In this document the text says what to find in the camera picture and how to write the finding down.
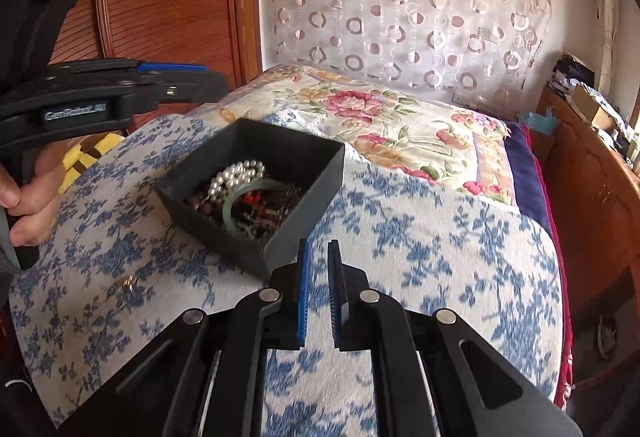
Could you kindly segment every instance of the wooden cabinet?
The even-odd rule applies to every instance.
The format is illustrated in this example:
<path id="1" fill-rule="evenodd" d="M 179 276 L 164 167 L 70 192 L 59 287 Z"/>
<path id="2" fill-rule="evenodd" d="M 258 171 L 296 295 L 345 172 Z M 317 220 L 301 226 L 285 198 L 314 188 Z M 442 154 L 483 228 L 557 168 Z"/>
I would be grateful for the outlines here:
<path id="1" fill-rule="evenodd" d="M 640 180 L 564 99 L 545 89 L 538 113 L 548 107 L 561 123 L 545 183 L 576 316 L 627 268 L 640 287 Z"/>

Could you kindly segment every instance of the bed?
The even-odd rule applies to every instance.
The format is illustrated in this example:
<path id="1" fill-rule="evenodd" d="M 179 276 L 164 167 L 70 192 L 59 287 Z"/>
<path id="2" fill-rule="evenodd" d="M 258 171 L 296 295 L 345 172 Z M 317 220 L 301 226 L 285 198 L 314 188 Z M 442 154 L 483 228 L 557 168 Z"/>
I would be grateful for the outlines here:
<path id="1" fill-rule="evenodd" d="M 558 237 L 528 133 L 304 66 L 279 66 L 130 136 L 68 190 L 43 258 L 10 297 L 22 354 L 62 423 L 185 309 L 262 282 L 171 226 L 152 185 L 238 117 L 344 141 L 343 187 L 310 236 L 307 346 L 271 351 L 263 435 L 373 435 L 366 353 L 332 347 L 326 243 L 409 309 L 448 306 L 562 406 L 570 323 Z"/>

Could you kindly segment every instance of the blue cloth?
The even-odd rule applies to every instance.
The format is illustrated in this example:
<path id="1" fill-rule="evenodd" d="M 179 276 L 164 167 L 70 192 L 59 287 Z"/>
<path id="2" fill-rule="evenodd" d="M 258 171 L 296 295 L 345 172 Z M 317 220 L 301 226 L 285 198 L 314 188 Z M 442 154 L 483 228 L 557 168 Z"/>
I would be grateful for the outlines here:
<path id="1" fill-rule="evenodd" d="M 273 121 L 293 126 L 287 114 Z M 214 133 L 181 116 L 135 132 L 69 188 L 41 260 L 16 278 L 10 306 L 18 341 L 56 424 L 186 309 L 229 309 L 263 286 L 172 226 L 153 191 Z M 306 348 L 267 357 L 262 435 L 365 437 L 375 429 L 369 354 L 333 345 L 332 239 L 372 287 L 415 311 L 458 312 L 553 399 L 562 302 L 544 229 L 424 179 L 350 158 L 344 166 L 343 186 L 309 237 Z"/>
<path id="2" fill-rule="evenodd" d="M 504 147 L 513 173 L 513 187 L 520 213 L 535 220 L 553 237 L 545 194 L 536 170 L 536 156 L 527 146 L 522 126 L 511 122 L 507 122 L 507 126 L 511 130 L 511 137 L 504 138 Z"/>

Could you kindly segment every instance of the circle patterned curtain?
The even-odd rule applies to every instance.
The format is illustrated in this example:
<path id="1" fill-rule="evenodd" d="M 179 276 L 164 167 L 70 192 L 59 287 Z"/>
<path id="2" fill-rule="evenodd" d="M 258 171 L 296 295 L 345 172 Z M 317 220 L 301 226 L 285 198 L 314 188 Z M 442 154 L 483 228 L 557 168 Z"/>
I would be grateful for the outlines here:
<path id="1" fill-rule="evenodd" d="M 518 96 L 550 0 L 268 0 L 264 46 L 300 63 L 428 98 L 454 91 L 493 109 Z"/>

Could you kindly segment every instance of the human hand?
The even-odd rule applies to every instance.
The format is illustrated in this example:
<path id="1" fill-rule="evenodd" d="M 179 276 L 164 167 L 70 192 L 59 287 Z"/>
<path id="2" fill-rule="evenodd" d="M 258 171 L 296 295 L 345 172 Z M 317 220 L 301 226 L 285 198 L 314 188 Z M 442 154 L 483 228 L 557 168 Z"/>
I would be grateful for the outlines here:
<path id="1" fill-rule="evenodd" d="M 22 188 L 0 166 L 0 206 L 21 217 L 10 232 L 14 247 L 39 245 L 49 238 L 58 216 L 58 188 L 65 179 L 65 153 L 65 141 L 45 146 L 36 157 L 33 179 Z"/>

